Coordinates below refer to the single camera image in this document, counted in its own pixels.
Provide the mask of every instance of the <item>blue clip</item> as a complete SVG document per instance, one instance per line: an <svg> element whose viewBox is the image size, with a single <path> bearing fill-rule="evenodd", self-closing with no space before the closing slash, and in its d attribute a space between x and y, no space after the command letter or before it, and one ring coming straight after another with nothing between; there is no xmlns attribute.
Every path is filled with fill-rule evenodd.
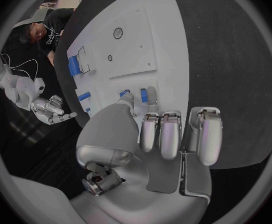
<svg viewBox="0 0 272 224"><path fill-rule="evenodd" d="M141 99L142 103L148 102L147 90L141 89Z"/></svg>
<svg viewBox="0 0 272 224"><path fill-rule="evenodd" d="M78 96L78 99L79 99L79 101L82 101L82 100L87 99L90 96L91 96L90 92L87 92L85 94L82 94L82 95Z"/></svg>
<svg viewBox="0 0 272 224"><path fill-rule="evenodd" d="M128 92L130 92L129 90L125 90L125 91L122 91L122 92L120 92L119 94L120 94L120 97L122 97L125 93L128 93Z"/></svg>
<svg viewBox="0 0 272 224"><path fill-rule="evenodd" d="M70 57L68 65L69 65L71 76L75 76L81 73L77 56Z"/></svg>

